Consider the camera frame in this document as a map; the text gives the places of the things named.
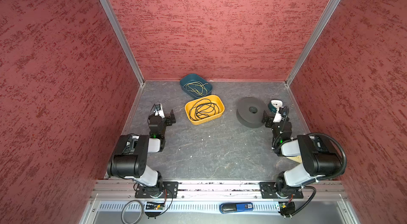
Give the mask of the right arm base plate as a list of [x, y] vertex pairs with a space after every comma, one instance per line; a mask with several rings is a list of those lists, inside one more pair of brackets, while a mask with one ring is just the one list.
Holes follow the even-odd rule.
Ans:
[[260, 182], [260, 193], [263, 199], [303, 199], [302, 189], [299, 187], [290, 187], [284, 183]]

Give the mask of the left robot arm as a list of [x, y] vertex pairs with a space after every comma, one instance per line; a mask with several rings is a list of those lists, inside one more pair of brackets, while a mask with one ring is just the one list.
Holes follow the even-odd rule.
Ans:
[[148, 135], [121, 135], [107, 164], [108, 176], [135, 181], [152, 198], [161, 197], [165, 188], [161, 173], [147, 165], [147, 157], [164, 150], [166, 128], [176, 123], [173, 110], [169, 114], [160, 112], [149, 115]]

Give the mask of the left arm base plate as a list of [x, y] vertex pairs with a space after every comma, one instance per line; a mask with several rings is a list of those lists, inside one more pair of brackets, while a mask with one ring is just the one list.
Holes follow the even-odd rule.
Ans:
[[135, 190], [136, 199], [175, 199], [178, 194], [179, 182], [164, 181], [158, 186], [150, 187], [141, 184]]

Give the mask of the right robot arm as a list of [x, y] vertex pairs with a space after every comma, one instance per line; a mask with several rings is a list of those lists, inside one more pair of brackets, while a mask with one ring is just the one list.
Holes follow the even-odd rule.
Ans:
[[292, 138], [292, 125], [286, 118], [273, 122], [263, 119], [272, 130], [272, 150], [279, 157], [300, 157], [301, 163], [278, 174], [274, 182], [261, 182], [264, 199], [302, 199], [302, 190], [314, 182], [341, 176], [347, 166], [344, 149], [326, 134], [309, 133]]

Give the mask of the grey cable spool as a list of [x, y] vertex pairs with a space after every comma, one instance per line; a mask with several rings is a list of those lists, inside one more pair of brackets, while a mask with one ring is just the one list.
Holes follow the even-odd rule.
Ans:
[[268, 107], [262, 100], [255, 97], [245, 97], [237, 103], [236, 117], [245, 127], [256, 129], [265, 124], [263, 115], [267, 109]]

